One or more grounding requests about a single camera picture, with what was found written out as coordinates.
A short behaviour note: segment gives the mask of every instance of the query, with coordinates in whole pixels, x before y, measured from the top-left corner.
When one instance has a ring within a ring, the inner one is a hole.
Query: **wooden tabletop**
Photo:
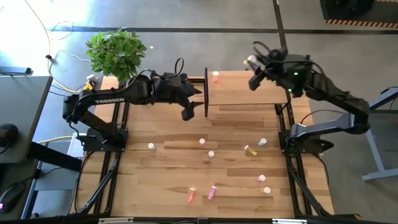
[[[209,105],[249,105],[286,103],[283,88],[264,80],[260,87],[251,91],[249,80],[252,71],[221,71],[218,81],[213,81],[213,72],[208,72]]]
[[[115,78],[105,77],[102,89],[117,85]],[[295,99],[292,104],[296,120],[310,112],[306,98]],[[179,105],[161,103],[130,106],[129,137],[119,167],[112,216],[294,216],[273,104],[213,106],[208,118],[201,106],[195,108],[195,117],[190,121],[182,121],[181,110]],[[110,121],[112,112],[113,105],[101,105],[95,114]],[[311,117],[306,123],[312,123]],[[206,139],[204,146],[200,146],[200,138]],[[263,147],[257,145],[260,138],[267,139]],[[156,151],[147,148],[150,142],[155,144]],[[256,157],[245,153],[247,144],[257,151]],[[208,158],[210,150],[215,152],[212,159]],[[103,152],[95,152],[86,163],[78,189],[80,206],[98,185],[103,156]],[[303,163],[308,187],[324,208],[333,213],[322,163],[312,155],[303,155]],[[257,182],[261,174],[266,180]],[[214,200],[209,201],[212,185],[218,190]],[[187,202],[190,187],[197,189],[192,204]],[[270,194],[261,192],[264,187],[271,188]]]

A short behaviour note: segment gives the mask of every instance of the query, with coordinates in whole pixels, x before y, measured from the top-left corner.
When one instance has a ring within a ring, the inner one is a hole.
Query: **floor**
[[[236,28],[277,29],[273,0],[117,0],[117,1],[34,1],[29,3],[46,27],[58,22],[73,21],[75,26],[93,27],[156,27],[156,28]],[[323,22],[317,0],[279,0],[285,29],[344,29],[377,28],[328,25]],[[34,75],[47,75],[49,44],[38,20],[24,1],[0,0],[0,63],[31,67]],[[85,40],[95,33],[50,33],[51,54],[56,59],[52,75],[76,89],[90,75],[88,62],[66,55],[85,57]],[[177,58],[185,59],[184,72],[199,76],[205,67],[210,70],[242,70],[242,61],[252,53],[251,42],[260,40],[269,47],[280,47],[279,34],[222,32],[143,32],[141,40],[148,48],[142,68],[158,72],[172,71]],[[398,38],[396,35],[314,35],[286,34],[289,52],[309,54],[322,65],[326,75],[342,90],[371,101],[389,86],[398,83]],[[57,89],[52,91],[66,94]],[[332,109],[325,102],[310,102],[313,111]],[[42,113],[35,141],[72,135],[61,117],[62,97],[49,94]],[[336,118],[329,112],[314,114],[321,123]],[[82,132],[86,127],[79,124]],[[362,181],[361,175],[376,171],[376,165],[364,135],[345,133],[323,136],[335,143],[325,153],[330,175],[330,193],[336,213],[358,213],[366,220],[396,222],[398,220],[398,178]],[[398,154],[390,152],[390,157]],[[41,192],[34,212],[42,217],[64,214],[70,203],[71,191]],[[52,203],[55,198],[65,203]]]

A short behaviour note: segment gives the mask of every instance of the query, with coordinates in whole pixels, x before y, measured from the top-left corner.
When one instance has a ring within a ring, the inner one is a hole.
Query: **white cap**
[[[264,187],[263,192],[266,194],[269,194],[269,193],[271,193],[271,189],[269,187]]]
[[[257,62],[257,57],[256,57],[255,55],[250,55],[250,56],[248,57],[248,61],[251,61],[251,62],[253,62],[253,63],[256,63],[256,62]]]
[[[265,180],[266,180],[266,177],[265,177],[264,175],[261,174],[261,175],[259,176],[259,180],[265,181]]]

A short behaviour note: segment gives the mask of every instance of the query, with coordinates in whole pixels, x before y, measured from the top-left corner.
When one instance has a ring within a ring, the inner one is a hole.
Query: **yellow bottle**
[[[249,152],[252,156],[257,155],[257,152],[254,149],[250,148],[249,146],[246,146],[244,150],[246,150],[246,152]]]

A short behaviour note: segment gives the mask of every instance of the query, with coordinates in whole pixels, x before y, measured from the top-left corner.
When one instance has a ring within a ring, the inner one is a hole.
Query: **potted plant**
[[[119,82],[129,80],[137,75],[137,67],[141,58],[145,57],[147,48],[138,39],[135,32],[120,30],[107,32],[104,38],[101,32],[87,41],[89,48],[86,54],[91,58],[91,68],[94,72],[104,75],[114,75]]]

